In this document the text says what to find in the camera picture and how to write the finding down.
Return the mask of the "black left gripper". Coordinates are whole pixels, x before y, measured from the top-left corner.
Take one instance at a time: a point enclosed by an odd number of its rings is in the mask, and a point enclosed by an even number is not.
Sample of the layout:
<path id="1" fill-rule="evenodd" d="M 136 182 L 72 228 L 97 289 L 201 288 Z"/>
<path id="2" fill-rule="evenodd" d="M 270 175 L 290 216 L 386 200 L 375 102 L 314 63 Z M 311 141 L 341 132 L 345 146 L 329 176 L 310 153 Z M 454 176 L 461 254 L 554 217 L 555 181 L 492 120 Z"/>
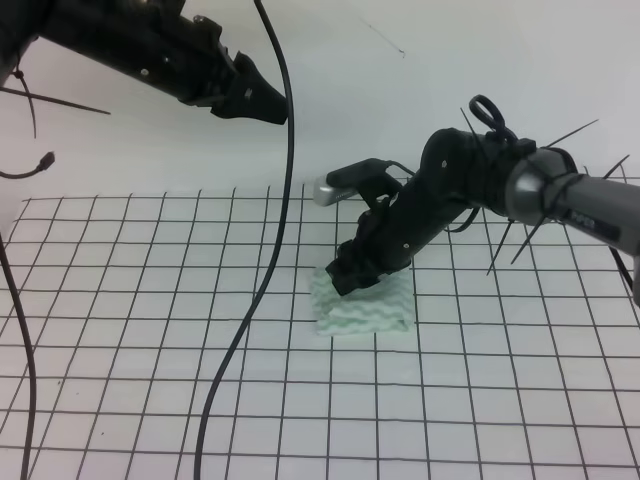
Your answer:
<path id="1" fill-rule="evenodd" d="M 216 22 L 201 15 L 189 20 L 179 14 L 138 14 L 134 24 L 140 41 L 135 79 L 186 105 L 219 108 L 223 119 L 286 123 L 286 97 L 249 56 L 229 56 Z"/>

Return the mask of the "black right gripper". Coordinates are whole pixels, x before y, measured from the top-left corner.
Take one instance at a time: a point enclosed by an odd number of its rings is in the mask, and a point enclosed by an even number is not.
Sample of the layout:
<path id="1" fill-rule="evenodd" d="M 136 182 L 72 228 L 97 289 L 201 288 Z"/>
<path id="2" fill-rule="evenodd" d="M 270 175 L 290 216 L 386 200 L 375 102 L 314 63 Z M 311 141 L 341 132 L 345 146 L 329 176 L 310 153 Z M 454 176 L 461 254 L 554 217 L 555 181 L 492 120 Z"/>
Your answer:
<path id="1" fill-rule="evenodd" d="M 345 296 L 405 270 L 429 241 L 430 213 L 420 200 L 386 199 L 359 217 L 354 238 L 338 247 L 325 270 Z"/>

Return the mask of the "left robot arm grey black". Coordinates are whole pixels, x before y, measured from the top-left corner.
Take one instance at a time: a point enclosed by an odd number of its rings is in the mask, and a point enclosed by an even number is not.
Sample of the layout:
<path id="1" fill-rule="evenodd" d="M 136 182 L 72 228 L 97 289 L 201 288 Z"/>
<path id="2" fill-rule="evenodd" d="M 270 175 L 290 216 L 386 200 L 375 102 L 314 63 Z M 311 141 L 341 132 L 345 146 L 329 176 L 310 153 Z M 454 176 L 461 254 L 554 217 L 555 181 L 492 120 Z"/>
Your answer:
<path id="1" fill-rule="evenodd" d="M 17 73 L 43 38 L 219 118 L 282 125 L 286 97 L 243 53 L 231 57 L 213 20 L 182 14 L 181 1 L 4 1 L 1 78 Z"/>

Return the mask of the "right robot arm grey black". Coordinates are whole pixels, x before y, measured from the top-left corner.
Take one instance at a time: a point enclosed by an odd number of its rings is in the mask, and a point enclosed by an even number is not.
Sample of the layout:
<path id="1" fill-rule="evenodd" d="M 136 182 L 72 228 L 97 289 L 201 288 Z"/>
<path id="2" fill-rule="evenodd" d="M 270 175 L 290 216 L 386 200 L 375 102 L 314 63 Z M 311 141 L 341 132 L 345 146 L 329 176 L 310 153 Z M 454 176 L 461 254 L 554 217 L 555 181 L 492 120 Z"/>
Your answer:
<path id="1" fill-rule="evenodd" d="M 441 129 L 427 141 L 406 183 L 390 162 L 369 158 L 328 173 L 316 188 L 321 206 L 360 195 L 367 205 L 353 239 L 326 268 L 341 296 L 409 266 L 464 211 L 486 209 L 537 231 L 556 222 L 639 257 L 639 188 L 578 171 L 555 144 L 517 137 L 486 96 L 469 102 L 488 131 Z"/>

